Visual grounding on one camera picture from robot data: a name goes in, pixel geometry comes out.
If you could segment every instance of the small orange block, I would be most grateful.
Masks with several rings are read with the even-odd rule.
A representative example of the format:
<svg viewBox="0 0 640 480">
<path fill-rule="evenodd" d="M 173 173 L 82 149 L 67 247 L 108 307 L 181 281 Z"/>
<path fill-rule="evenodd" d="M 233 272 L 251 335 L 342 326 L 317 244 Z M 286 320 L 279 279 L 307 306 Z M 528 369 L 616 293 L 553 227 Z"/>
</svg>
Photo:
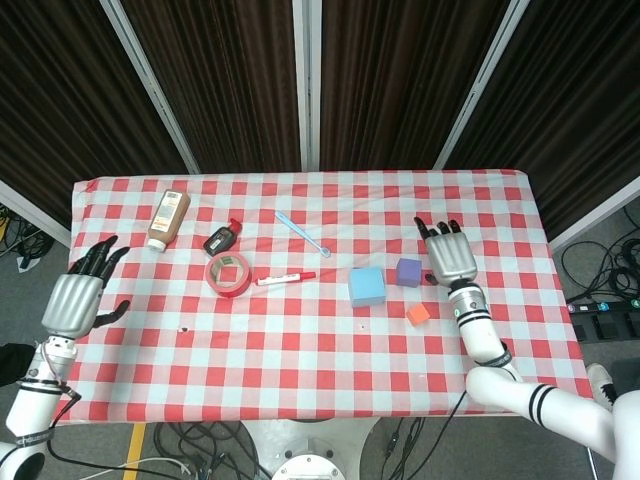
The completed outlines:
<svg viewBox="0 0 640 480">
<path fill-rule="evenodd" d="M 429 315 L 427 307 L 425 307 L 424 304 L 419 303 L 407 311 L 407 318 L 411 322 L 411 325 L 415 327 L 429 320 L 431 315 Z"/>
</svg>

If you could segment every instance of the purple block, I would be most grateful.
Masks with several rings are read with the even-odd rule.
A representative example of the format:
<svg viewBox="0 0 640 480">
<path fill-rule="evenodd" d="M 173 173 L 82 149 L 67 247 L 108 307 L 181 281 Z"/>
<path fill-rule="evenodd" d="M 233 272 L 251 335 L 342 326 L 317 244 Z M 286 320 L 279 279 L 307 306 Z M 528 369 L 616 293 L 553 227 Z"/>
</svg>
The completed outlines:
<svg viewBox="0 0 640 480">
<path fill-rule="evenodd" d="M 401 258 L 396 265 L 396 285 L 417 287 L 422 280 L 422 262 Z"/>
</svg>

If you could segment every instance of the red bottle cap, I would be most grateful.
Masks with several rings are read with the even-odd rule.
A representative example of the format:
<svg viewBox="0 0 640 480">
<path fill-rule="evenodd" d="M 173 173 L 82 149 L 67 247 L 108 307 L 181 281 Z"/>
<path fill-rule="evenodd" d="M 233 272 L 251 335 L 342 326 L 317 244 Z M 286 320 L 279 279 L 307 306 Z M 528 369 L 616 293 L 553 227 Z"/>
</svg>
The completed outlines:
<svg viewBox="0 0 640 480">
<path fill-rule="evenodd" d="M 242 224 L 238 222 L 236 219 L 232 218 L 231 223 L 229 224 L 229 230 L 238 235 L 242 231 Z"/>
</svg>

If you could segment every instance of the blue cube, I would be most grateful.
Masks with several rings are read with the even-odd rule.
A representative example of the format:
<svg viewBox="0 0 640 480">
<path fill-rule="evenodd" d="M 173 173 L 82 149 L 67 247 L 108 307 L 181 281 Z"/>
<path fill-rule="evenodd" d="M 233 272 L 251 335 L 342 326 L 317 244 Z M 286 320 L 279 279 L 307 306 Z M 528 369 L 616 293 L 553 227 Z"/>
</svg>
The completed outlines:
<svg viewBox="0 0 640 480">
<path fill-rule="evenodd" d="M 349 272 L 349 296 L 352 307 L 367 307 L 384 303 L 387 294 L 384 276 L 378 267 L 354 268 Z"/>
</svg>

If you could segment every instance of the plastic spoon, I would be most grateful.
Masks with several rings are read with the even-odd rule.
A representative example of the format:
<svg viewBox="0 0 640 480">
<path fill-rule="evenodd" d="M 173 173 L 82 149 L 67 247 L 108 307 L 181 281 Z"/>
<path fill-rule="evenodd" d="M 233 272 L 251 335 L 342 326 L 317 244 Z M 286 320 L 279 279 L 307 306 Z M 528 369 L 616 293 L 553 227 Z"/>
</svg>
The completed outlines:
<svg viewBox="0 0 640 480">
<path fill-rule="evenodd" d="M 293 223 L 291 221 L 291 219 L 289 217 L 287 217 L 284 213 L 282 213 L 281 211 L 276 211 L 276 218 L 278 220 L 280 220 L 282 223 L 284 223 L 287 227 L 289 227 L 291 230 L 293 230 L 294 232 L 296 232 L 298 235 L 300 235 L 302 238 L 304 238 L 307 242 L 309 242 L 311 245 L 313 245 L 314 247 L 316 247 L 318 250 L 320 250 L 320 253 L 322 254 L 323 257 L 329 258 L 331 256 L 331 251 L 327 248 L 327 247 L 321 247 L 320 245 L 318 245 L 318 243 L 316 243 L 307 232 L 305 232 L 304 230 L 302 230 L 298 225 L 296 225 L 295 223 Z"/>
</svg>

